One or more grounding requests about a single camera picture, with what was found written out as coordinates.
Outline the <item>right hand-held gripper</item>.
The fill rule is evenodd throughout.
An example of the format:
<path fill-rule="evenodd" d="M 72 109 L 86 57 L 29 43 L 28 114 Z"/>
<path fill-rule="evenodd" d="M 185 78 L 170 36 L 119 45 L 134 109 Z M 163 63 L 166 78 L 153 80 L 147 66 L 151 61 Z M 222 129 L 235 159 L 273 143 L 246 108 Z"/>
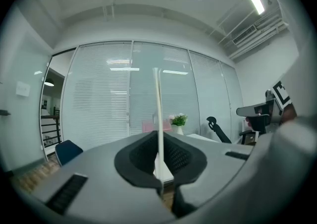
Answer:
<path fill-rule="evenodd" d="M 265 102 L 257 105 L 240 107 L 236 114 L 242 117 L 254 117 L 254 131 L 260 134 L 273 133 L 287 121 L 287 113 L 297 116 L 293 103 L 284 85 L 279 80 L 265 92 Z"/>

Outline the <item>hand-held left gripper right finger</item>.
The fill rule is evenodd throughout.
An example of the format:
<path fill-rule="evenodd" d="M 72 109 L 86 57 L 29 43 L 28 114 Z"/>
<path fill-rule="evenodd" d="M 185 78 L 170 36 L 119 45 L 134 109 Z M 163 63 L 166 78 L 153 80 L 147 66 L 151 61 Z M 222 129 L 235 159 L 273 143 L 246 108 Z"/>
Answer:
<path fill-rule="evenodd" d="M 252 147 L 164 133 L 164 163 L 173 175 L 172 212 L 183 217 L 220 192 L 249 158 Z"/>

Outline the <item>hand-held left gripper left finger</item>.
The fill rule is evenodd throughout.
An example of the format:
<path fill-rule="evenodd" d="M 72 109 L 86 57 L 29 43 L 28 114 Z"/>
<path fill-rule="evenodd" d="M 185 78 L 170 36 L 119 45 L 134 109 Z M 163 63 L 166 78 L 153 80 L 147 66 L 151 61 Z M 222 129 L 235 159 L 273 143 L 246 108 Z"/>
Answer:
<path fill-rule="evenodd" d="M 49 224 L 165 224 L 175 215 L 164 205 L 154 176 L 156 132 L 141 133 L 80 153 L 33 193 Z"/>

